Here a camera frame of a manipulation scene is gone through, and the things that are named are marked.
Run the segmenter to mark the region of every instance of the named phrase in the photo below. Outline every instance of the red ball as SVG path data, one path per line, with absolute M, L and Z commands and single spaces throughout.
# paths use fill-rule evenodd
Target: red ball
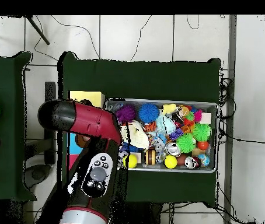
M 182 153 L 180 156 L 176 157 L 176 160 L 177 160 L 177 165 L 178 166 L 182 166 L 184 165 L 185 161 L 186 161 L 186 157 L 187 155 Z
M 208 142 L 197 142 L 197 147 L 199 148 L 199 149 L 201 149 L 202 151 L 205 151 L 205 150 L 207 150 L 208 149 L 208 147 L 209 147 L 209 143 Z

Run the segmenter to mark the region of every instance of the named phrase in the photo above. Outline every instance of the green table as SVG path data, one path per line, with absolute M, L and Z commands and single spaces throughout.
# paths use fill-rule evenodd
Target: green table
M 65 52 L 58 62 L 59 97 L 68 91 L 100 91 L 106 98 L 214 102 L 219 99 L 219 59 L 208 62 L 118 62 L 78 60 Z M 67 134 L 63 135 L 63 153 Z M 207 202 L 215 206 L 216 172 L 129 171 L 127 201 Z
M 35 200 L 23 185 L 25 109 L 23 70 L 31 53 L 0 57 L 0 200 Z

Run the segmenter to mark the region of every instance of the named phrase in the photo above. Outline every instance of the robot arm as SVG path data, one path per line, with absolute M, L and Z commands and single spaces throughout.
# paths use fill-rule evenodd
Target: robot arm
M 55 192 L 37 224 L 107 224 L 121 144 L 116 117 L 79 102 L 52 100 L 39 108 L 38 118 L 46 129 L 86 135 L 91 140 L 72 167 L 72 193 L 67 191 L 70 182 Z

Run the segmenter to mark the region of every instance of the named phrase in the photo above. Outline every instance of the metal tray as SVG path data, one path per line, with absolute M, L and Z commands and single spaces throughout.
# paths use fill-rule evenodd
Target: metal tray
M 164 104 L 186 104 L 192 105 L 195 108 L 202 109 L 205 113 L 211 113 L 211 138 L 208 140 L 210 143 L 209 150 L 206 151 L 206 154 L 210 157 L 210 164 L 207 167 L 200 167 L 199 169 L 188 169 L 186 166 L 176 166 L 174 169 L 168 169 L 163 163 L 158 163 L 155 165 L 146 165 L 144 163 L 144 152 L 142 152 L 142 164 L 137 164 L 133 169 L 129 170 L 139 170 L 139 171 L 149 171 L 149 172 L 174 172 L 174 173 L 213 173 L 217 169 L 218 164 L 218 128 L 219 128 L 219 116 L 218 116 L 218 105 L 216 103 L 208 102 L 193 102 L 193 101 L 171 101 L 171 100 L 141 100 L 141 99 L 107 99 L 104 104 L 104 109 L 109 109 L 111 106 L 123 103 L 132 104 L 136 111 L 138 112 L 139 108 L 144 103 L 153 103 L 157 107 L 161 108 Z M 141 124 L 142 121 L 139 119 L 138 115 L 135 120 L 139 121 Z

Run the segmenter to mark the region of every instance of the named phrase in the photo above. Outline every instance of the green spiky ball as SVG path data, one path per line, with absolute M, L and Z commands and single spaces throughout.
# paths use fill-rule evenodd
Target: green spiky ball
M 205 142 L 210 137 L 211 128 L 208 124 L 195 124 L 193 136 L 198 142 Z
M 185 133 L 178 137 L 176 144 L 183 153 L 190 153 L 196 147 L 191 133 Z

